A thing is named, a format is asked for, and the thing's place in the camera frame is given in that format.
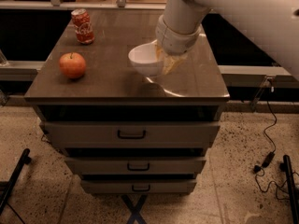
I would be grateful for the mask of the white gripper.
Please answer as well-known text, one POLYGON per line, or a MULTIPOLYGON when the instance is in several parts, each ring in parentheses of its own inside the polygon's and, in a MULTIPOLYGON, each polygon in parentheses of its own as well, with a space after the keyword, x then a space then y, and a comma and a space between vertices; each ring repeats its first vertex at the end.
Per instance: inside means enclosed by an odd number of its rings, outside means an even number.
POLYGON ((163 63, 163 75, 171 73, 187 59, 188 55, 184 53, 188 52, 195 45, 200 31, 201 28, 198 27, 190 34, 179 34, 166 25, 164 16, 159 17, 155 29, 158 45, 155 45, 155 48, 156 58, 163 63))

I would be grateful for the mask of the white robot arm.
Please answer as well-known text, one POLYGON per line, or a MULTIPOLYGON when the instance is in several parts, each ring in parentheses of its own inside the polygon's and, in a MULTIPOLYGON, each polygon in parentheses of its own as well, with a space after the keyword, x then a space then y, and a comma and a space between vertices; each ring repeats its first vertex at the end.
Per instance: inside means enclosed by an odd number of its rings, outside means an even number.
POLYGON ((211 10, 299 79, 299 0, 167 0, 156 27, 159 46, 170 55, 190 50, 211 10))

